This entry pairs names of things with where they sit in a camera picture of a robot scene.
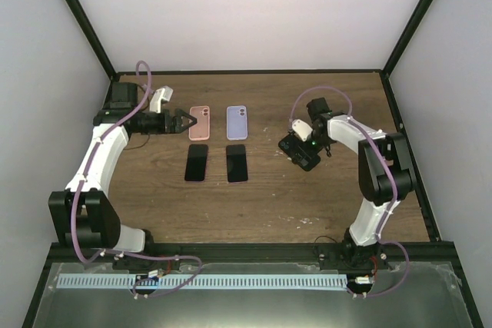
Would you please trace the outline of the pink phone case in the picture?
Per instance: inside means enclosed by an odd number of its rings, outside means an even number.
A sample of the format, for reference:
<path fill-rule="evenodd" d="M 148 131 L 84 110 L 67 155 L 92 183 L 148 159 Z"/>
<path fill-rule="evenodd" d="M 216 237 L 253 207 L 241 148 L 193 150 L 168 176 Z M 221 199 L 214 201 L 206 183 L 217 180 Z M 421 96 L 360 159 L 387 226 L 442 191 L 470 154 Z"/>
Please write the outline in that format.
<path fill-rule="evenodd" d="M 189 114 L 197 121 L 192 127 L 189 128 L 188 137 L 191 141 L 205 141 L 210 138 L 211 125 L 210 118 L 211 112 L 207 105 L 194 106 L 190 108 Z"/>

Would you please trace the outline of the black phone case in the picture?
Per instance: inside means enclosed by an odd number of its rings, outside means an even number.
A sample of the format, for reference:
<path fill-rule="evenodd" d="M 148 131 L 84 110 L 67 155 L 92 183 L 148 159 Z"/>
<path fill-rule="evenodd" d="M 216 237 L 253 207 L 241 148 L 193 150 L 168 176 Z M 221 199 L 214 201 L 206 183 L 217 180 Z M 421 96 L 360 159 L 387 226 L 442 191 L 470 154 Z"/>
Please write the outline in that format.
<path fill-rule="evenodd" d="M 291 159 L 291 162 L 299 166 L 303 171 L 311 171 L 319 163 L 296 163 L 294 160 L 294 149 L 296 148 L 296 140 L 294 133 L 290 132 L 278 142 L 278 147 Z"/>

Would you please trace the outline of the black screen pink phone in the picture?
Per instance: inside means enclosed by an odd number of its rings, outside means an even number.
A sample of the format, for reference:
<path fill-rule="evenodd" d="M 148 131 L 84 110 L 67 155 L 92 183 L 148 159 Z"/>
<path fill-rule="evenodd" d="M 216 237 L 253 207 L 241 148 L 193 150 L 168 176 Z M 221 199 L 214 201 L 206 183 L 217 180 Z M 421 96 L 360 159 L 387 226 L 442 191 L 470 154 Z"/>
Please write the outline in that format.
<path fill-rule="evenodd" d="M 208 146 L 206 144 L 191 144 L 188 148 L 184 180 L 187 182 L 204 181 L 207 159 Z"/>

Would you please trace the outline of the lavender phone case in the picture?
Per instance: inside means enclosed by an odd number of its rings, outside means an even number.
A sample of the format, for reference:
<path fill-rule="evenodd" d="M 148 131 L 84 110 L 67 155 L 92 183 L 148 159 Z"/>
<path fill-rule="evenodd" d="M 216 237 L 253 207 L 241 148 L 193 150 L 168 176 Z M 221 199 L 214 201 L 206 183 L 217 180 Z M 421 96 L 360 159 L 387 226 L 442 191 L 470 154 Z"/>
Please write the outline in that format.
<path fill-rule="evenodd" d="M 230 141 L 242 141 L 248 138 L 248 113 L 244 105 L 227 107 L 226 137 Z"/>

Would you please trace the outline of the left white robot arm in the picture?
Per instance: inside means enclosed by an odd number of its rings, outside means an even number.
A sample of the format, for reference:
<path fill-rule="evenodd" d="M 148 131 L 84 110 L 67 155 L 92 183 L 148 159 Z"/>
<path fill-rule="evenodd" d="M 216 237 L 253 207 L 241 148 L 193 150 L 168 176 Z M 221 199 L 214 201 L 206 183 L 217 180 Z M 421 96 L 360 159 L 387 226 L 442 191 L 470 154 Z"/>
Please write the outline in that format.
<path fill-rule="evenodd" d="M 198 120 L 179 108 L 170 112 L 163 107 L 171 100 L 170 87 L 143 101 L 139 88 L 129 82 L 111 86 L 93 119 L 91 142 L 79 169 L 64 190 L 51 193 L 48 207 L 63 247 L 129 252 L 131 262 L 147 270 L 157 260 L 157 250 L 149 245 L 151 233 L 122 224 L 108 199 L 112 175 L 133 134 L 180 134 Z"/>

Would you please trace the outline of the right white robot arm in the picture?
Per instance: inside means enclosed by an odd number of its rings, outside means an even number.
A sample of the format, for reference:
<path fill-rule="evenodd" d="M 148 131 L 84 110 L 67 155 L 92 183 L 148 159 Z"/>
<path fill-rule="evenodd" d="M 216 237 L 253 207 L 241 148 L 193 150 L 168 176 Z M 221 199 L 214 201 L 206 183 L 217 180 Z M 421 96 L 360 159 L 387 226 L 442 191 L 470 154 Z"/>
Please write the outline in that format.
<path fill-rule="evenodd" d="M 334 113 L 324 98 L 307 104 L 311 121 L 290 120 L 288 150 L 292 162 L 309 171 L 330 154 L 332 144 L 343 144 L 357 155 L 358 185 L 362 203 L 355 221 L 345 231 L 341 258 L 357 269 L 376 254 L 389 217 L 415 189 L 415 173 L 407 141 L 402 134 L 388 134 L 357 121 L 351 114 Z"/>

